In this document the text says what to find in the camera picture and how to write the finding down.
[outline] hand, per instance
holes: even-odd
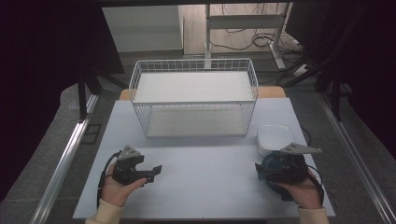
[[[308,170],[308,172],[309,175],[312,175],[314,178],[316,178],[310,170]],[[298,184],[276,184],[286,189],[291,194],[294,201],[300,205],[300,207],[304,209],[319,209],[322,207],[320,204],[318,190],[314,183],[308,178]]]
[[[136,189],[144,186],[147,183],[146,178],[136,180],[130,185],[122,185],[115,181],[111,175],[113,174],[115,163],[112,163],[108,168],[105,184],[103,185],[102,200],[107,203],[111,203],[118,207],[123,207],[125,205],[128,196]]]

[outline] white wire basket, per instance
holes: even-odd
[[[245,136],[257,88],[250,59],[138,61],[129,93],[146,137]]]

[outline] handheld controller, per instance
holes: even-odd
[[[323,204],[324,190],[321,184],[308,171],[303,154],[320,153],[320,148],[305,147],[295,143],[273,151],[264,158],[262,164],[256,163],[256,171],[260,180],[280,194],[281,200],[286,202],[294,201],[290,193],[276,183],[297,184],[307,178],[314,183],[318,190],[320,203]]]
[[[132,184],[141,178],[146,178],[148,180],[147,183],[154,182],[155,175],[160,174],[163,167],[160,165],[154,167],[152,171],[137,171],[136,165],[143,162],[144,159],[145,156],[141,155],[140,152],[130,146],[125,146],[117,157],[113,170],[113,179],[122,185]]]

